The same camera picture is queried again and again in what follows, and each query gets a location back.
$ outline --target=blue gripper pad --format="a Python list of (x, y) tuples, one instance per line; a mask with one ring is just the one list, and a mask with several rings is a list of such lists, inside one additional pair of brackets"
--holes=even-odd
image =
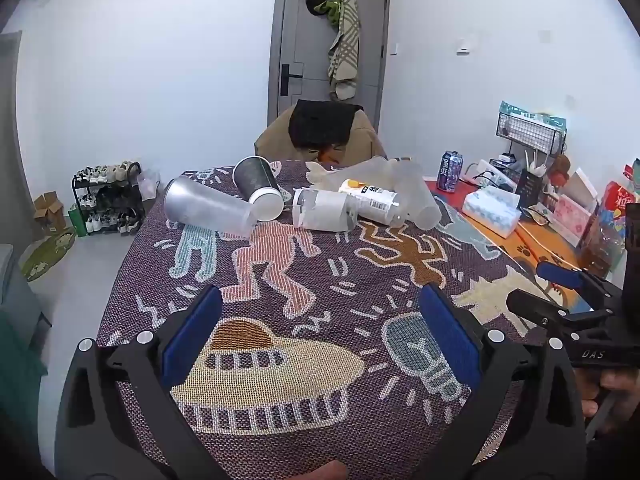
[(536, 274), (551, 283), (576, 290), (582, 286), (580, 272), (559, 267), (551, 262), (540, 262)]
[(193, 367), (202, 347), (222, 316), (222, 295), (215, 286), (184, 320), (180, 330), (162, 353), (160, 383), (165, 389), (182, 384)]
[(436, 339), (456, 379), (474, 389), (481, 381), (479, 349), (453, 316), (447, 304), (432, 288), (425, 285), (420, 293), (420, 313)]

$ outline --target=green rug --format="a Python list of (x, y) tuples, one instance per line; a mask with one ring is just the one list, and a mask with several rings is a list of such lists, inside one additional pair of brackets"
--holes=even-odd
[(65, 229), (59, 235), (54, 235), (44, 240), (22, 266), (22, 273), (27, 278), (27, 281), (32, 282), (39, 278), (58, 263), (74, 244), (75, 240), (76, 232), (71, 227)]

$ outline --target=white cable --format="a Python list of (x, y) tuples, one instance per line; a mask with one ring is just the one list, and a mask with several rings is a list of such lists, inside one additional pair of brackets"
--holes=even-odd
[(553, 252), (551, 249), (546, 248), (543, 244), (540, 243), (540, 241), (534, 236), (532, 235), (529, 230), (524, 227), (524, 225), (522, 225), (521, 222), (518, 222), (518, 225), (520, 227), (522, 227), (522, 229), (524, 230), (524, 232), (526, 232), (526, 234), (528, 234), (531, 238), (533, 238), (533, 241), (535, 243), (537, 243), (540, 247), (542, 247), (547, 253), (553, 254), (558, 260), (560, 260), (562, 263), (564, 263), (565, 265), (568, 265), (569, 267), (571, 267), (573, 270), (581, 270), (580, 267), (576, 267), (574, 264), (570, 264), (568, 261), (563, 260), (558, 254), (556, 254), (555, 252)]

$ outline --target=soda can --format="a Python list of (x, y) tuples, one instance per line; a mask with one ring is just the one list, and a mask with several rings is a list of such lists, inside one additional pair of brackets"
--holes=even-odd
[(445, 152), (440, 163), (436, 185), (439, 190), (453, 193), (456, 190), (462, 172), (462, 155), (458, 152)]

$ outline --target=brown chair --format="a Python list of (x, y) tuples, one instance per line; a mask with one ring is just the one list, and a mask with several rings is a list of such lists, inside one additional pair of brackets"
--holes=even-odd
[(304, 160), (352, 166), (376, 155), (386, 156), (369, 118), (362, 110), (353, 116), (349, 142), (328, 150), (299, 150), (289, 137), (289, 120), (296, 106), (287, 108), (255, 141), (255, 154), (269, 161)]

